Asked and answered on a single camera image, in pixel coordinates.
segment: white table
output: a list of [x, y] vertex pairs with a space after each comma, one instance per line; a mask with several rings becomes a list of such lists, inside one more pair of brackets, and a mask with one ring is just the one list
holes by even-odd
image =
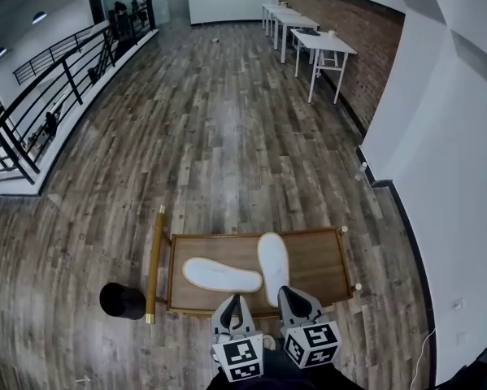
[[285, 63], [286, 54], [286, 31], [288, 28], [312, 28], [317, 30], [319, 24], [312, 19], [301, 15], [287, 15], [285, 13], [276, 13], [276, 35], [274, 36], [274, 49], [277, 50], [277, 35], [279, 32], [279, 22], [283, 24], [283, 41], [281, 42], [281, 63]]
[[289, 9], [286, 6], [279, 6], [277, 4], [263, 4], [263, 25], [265, 28], [265, 35], [268, 36], [268, 31], [270, 30], [270, 35], [272, 35], [272, 22], [274, 21], [274, 16], [278, 13], [285, 13], [286, 15], [300, 15], [294, 9]]
[[[308, 102], [311, 102], [311, 96], [314, 92], [315, 76], [320, 76], [320, 70], [328, 69], [332, 71], [341, 71], [341, 74], [339, 75], [339, 83], [337, 84], [337, 91], [335, 92], [335, 98], [333, 99], [333, 104], [335, 104], [337, 102], [339, 91], [341, 90], [342, 77], [344, 75], [344, 69], [346, 68], [348, 54], [357, 54], [357, 52], [344, 41], [338, 37], [330, 35], [327, 32], [320, 32], [320, 36], [306, 35], [305, 33], [300, 33], [298, 30], [293, 30], [292, 33], [298, 39], [298, 56], [295, 61], [295, 76], [298, 76], [299, 51], [301, 50], [301, 45], [304, 45], [309, 50], [315, 50], [314, 69], [311, 74]], [[324, 52], [326, 50], [333, 52], [333, 56], [331, 58], [324, 57]], [[342, 61], [342, 65], [340, 67], [337, 64], [337, 52], [344, 53], [344, 60]], [[325, 61], [332, 62], [333, 67], [325, 66]]]

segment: black trash can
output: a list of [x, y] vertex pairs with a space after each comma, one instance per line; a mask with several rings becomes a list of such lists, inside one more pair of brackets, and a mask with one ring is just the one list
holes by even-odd
[[139, 290], [108, 283], [100, 292], [100, 306], [116, 318], [140, 319], [146, 314], [146, 297]]

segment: white cable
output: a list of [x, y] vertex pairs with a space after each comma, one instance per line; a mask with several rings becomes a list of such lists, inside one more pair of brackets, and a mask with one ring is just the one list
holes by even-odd
[[425, 343], [428, 341], [429, 337], [435, 333], [436, 330], [437, 330], [437, 327], [435, 327], [435, 329], [433, 329], [433, 332], [431, 332], [428, 336], [425, 337], [424, 343], [422, 343], [422, 351], [420, 351], [420, 357], [416, 362], [415, 377], [413, 377], [413, 380], [411, 381], [411, 386], [409, 386], [409, 390], [413, 390], [413, 384], [415, 384], [416, 377], [419, 374], [419, 363], [420, 363], [420, 360], [422, 359], [422, 356], [424, 355]]

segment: ceiling light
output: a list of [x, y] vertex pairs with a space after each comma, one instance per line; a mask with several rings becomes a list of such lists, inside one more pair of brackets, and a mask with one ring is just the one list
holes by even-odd
[[48, 15], [44, 11], [39, 11], [38, 13], [35, 14], [32, 20], [32, 24], [39, 23], [41, 20], [43, 20], [45, 17]]
[[7, 48], [0, 48], [0, 58], [7, 52]]

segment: wooden board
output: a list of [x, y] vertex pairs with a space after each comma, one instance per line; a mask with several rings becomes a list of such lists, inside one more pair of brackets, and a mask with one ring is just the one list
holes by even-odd
[[[216, 292], [191, 284], [182, 267], [193, 257], [209, 258], [232, 267], [261, 273], [257, 245], [262, 234], [227, 236], [174, 235], [171, 272], [167, 288], [167, 309], [209, 315], [231, 293]], [[351, 298], [351, 285], [342, 252], [339, 231], [334, 227], [280, 234], [289, 253], [290, 283], [310, 293], [322, 306]], [[267, 303], [264, 285], [256, 293], [244, 293], [255, 316], [273, 316], [278, 309]]]

